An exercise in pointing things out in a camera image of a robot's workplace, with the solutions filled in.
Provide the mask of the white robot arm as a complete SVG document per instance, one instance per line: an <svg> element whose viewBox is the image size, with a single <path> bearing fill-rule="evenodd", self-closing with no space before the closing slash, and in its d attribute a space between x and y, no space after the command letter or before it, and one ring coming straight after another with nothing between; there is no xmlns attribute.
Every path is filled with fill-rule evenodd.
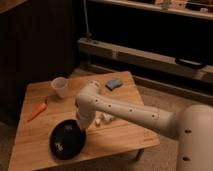
<svg viewBox="0 0 213 171"><path fill-rule="evenodd" d="M213 107L197 104L172 113L108 98L99 91L100 84L92 81L76 96L81 129L90 126L96 111L104 112L177 140L176 171L213 171Z"/></svg>

